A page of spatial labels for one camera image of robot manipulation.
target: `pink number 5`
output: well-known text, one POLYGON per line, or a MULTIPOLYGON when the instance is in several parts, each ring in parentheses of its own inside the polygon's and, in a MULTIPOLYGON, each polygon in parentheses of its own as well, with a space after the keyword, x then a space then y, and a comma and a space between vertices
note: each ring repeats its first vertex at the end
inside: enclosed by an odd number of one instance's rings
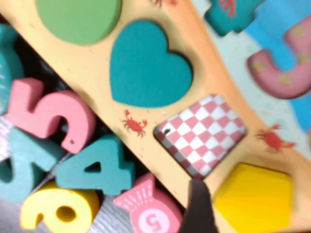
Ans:
POLYGON ((61 117, 64 117, 69 130, 62 147, 71 153, 78 153, 94 133, 94 113, 72 91, 54 92, 41 98, 43 89, 43 83, 34 78, 15 80, 8 119, 36 137, 47 138, 56 132, 61 117))

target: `red and white checkered square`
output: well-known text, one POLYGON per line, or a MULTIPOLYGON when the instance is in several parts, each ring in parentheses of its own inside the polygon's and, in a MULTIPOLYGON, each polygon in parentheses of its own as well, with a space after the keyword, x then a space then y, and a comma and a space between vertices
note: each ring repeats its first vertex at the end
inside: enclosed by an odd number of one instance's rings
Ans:
POLYGON ((194 178, 204 178, 245 136, 246 126, 219 95, 161 123, 156 139, 194 178))

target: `finger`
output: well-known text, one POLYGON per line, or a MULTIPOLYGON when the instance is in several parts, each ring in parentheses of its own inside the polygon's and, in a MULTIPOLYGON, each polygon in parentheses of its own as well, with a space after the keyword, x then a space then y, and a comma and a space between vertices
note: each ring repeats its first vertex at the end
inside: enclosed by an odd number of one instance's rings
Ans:
POLYGON ((179 233, 217 233, 209 190, 203 180, 189 185, 189 203, 179 233))

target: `green circle piece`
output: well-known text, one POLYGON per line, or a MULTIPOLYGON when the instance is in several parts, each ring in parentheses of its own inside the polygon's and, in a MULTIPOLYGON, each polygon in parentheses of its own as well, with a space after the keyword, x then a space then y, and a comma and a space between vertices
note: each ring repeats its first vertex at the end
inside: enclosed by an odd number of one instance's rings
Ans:
POLYGON ((89 45, 115 28, 122 0, 36 0, 36 8, 43 24, 56 37, 89 45))

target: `red crab illustration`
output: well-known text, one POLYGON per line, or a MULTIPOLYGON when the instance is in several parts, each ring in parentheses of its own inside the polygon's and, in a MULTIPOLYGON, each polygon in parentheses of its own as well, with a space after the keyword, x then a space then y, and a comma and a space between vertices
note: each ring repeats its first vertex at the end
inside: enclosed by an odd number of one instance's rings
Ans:
POLYGON ((269 146, 269 151, 279 152, 281 148, 293 148, 296 143, 283 141, 273 130, 280 129, 280 125, 273 125, 268 130, 259 130, 256 137, 260 140, 264 140, 269 146))
POLYGON ((226 11, 228 9, 228 16, 234 17, 236 15, 236 0, 219 0, 218 5, 223 6, 223 11, 226 11))
POLYGON ((137 122, 133 120, 133 118, 130 116, 130 111, 128 110, 125 110, 125 116, 126 116, 126 120, 123 120, 123 123, 127 131, 131 129, 132 131, 137 132, 138 136, 143 137, 144 134, 146 134, 146 132, 142 129, 147 126, 147 123, 148 123, 147 120, 143 120, 142 122, 137 122))
POLYGON ((155 5, 162 6, 163 2, 167 2, 169 5, 177 5, 177 0, 150 0, 151 2, 154 2, 155 5))

